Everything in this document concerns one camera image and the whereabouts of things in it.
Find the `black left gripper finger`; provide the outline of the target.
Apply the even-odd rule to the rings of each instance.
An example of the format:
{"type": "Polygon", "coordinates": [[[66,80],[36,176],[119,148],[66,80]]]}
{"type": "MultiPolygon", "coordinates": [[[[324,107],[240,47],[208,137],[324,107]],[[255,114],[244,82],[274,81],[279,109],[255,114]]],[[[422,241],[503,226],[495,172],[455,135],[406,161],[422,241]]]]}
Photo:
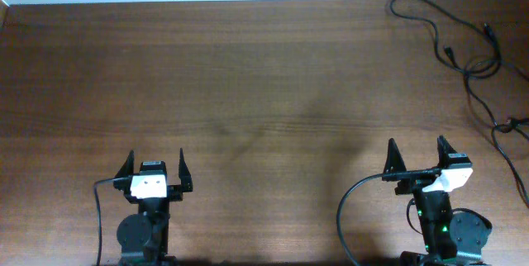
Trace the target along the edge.
{"type": "Polygon", "coordinates": [[[134,173],[134,150],[131,150],[126,157],[125,163],[120,167],[115,175],[115,178],[127,178],[134,173]]]}
{"type": "Polygon", "coordinates": [[[188,166],[185,162],[183,149],[180,149],[179,151],[179,179],[180,189],[182,192],[193,191],[193,180],[191,173],[189,172],[188,166]]]}

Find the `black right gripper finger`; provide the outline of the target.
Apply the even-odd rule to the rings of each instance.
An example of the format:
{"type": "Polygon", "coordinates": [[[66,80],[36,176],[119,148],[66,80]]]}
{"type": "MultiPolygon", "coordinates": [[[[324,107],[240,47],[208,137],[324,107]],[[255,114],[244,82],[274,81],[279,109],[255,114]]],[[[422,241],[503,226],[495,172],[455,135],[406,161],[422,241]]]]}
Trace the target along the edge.
{"type": "Polygon", "coordinates": [[[384,173],[405,172],[406,170],[403,157],[400,154],[396,141],[394,138],[390,138],[388,141],[388,153],[384,165],[384,173]]]}
{"type": "Polygon", "coordinates": [[[437,138],[437,152],[439,157],[437,167],[440,169],[447,169],[454,161],[454,158],[451,158],[450,156],[456,154],[456,151],[443,135],[440,135],[437,138]]]}

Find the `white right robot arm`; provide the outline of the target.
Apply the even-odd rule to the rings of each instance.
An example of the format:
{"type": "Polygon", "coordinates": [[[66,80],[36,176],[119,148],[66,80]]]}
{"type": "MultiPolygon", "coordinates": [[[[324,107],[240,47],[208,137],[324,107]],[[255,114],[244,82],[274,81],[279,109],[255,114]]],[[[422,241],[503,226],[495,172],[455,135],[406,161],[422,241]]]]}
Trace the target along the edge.
{"type": "Polygon", "coordinates": [[[423,170],[406,169],[393,138],[388,141],[382,179],[395,182],[397,195],[412,195],[417,209],[424,254],[404,251],[401,265],[481,265],[482,248],[492,223],[467,208],[454,208],[449,193],[463,187],[473,173],[467,154],[456,151],[444,136],[437,138],[439,162],[423,170]]]}

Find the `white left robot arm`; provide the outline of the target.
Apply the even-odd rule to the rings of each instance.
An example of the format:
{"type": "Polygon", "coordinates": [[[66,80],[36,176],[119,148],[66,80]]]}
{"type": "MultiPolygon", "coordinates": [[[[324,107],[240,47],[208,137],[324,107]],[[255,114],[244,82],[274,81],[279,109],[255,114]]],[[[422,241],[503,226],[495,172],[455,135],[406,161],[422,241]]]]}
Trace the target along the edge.
{"type": "Polygon", "coordinates": [[[117,241],[122,247],[120,265],[176,265],[169,255],[169,206],[181,202],[193,190],[193,180],[179,153],[179,184],[169,184],[163,160],[145,161],[134,171],[131,151],[114,177],[113,187],[137,206],[137,213],[127,216],[117,227],[117,241]]]}

